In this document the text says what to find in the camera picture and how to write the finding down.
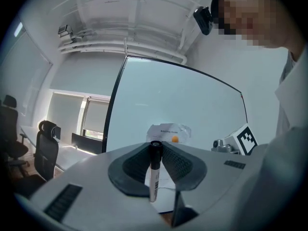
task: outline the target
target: marker pen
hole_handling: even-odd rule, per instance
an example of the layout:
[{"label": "marker pen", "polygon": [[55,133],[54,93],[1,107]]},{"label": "marker pen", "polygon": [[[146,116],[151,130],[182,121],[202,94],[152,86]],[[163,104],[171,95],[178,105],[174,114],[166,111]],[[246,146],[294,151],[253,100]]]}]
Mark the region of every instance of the marker pen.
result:
[{"label": "marker pen", "polygon": [[158,192],[160,161],[163,155],[163,144],[160,141],[152,141],[149,146],[151,157],[150,164],[150,201],[155,202]]}]

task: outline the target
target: chair headrest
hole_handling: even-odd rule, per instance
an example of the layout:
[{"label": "chair headrest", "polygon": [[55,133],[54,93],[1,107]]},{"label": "chair headrest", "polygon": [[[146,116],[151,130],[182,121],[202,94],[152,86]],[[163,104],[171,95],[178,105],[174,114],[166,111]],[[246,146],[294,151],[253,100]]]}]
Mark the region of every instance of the chair headrest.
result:
[{"label": "chair headrest", "polygon": [[12,96],[6,95],[5,99],[3,101],[3,105],[9,106],[11,108],[16,108],[17,107],[17,102],[16,102],[16,99],[13,98]]},{"label": "chair headrest", "polygon": [[50,121],[41,121],[38,128],[48,138],[53,137],[53,130],[57,125]]}]

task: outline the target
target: roller shade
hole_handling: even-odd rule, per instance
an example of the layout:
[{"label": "roller shade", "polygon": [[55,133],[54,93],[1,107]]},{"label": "roller shade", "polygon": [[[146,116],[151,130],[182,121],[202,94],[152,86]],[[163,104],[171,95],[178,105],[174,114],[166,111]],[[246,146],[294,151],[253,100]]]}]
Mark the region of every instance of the roller shade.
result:
[{"label": "roller shade", "polygon": [[103,133],[109,103],[90,100],[83,128]]},{"label": "roller shade", "polygon": [[54,93],[48,109],[47,120],[61,128],[61,141],[71,144],[76,133],[83,97]]}]

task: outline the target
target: black vent slot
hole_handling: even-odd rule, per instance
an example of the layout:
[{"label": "black vent slot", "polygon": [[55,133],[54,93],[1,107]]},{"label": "black vent slot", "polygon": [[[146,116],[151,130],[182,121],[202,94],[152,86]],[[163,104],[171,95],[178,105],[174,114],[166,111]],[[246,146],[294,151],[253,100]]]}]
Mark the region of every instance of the black vent slot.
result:
[{"label": "black vent slot", "polygon": [[66,215],[67,211],[76,200],[82,187],[69,184],[59,193],[55,200],[46,208],[45,213],[58,222]]},{"label": "black vent slot", "polygon": [[236,167],[236,168],[239,168],[239,169],[244,169],[245,165],[246,165],[246,164],[243,164],[243,163],[238,163],[238,162],[234,162],[234,161],[230,161],[230,160],[225,161],[224,164],[231,166],[231,167]]}]

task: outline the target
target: white ceiling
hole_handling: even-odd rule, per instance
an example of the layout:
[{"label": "white ceiling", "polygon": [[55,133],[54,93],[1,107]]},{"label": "white ceiling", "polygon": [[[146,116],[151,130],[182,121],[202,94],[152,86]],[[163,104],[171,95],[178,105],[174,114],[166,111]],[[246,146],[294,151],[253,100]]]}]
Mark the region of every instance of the white ceiling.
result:
[{"label": "white ceiling", "polygon": [[33,7],[44,18],[48,34],[57,36],[58,28],[68,24],[74,35],[81,32],[81,41],[127,38],[185,55],[201,35],[192,12],[198,4],[209,6],[210,1],[37,0]]}]

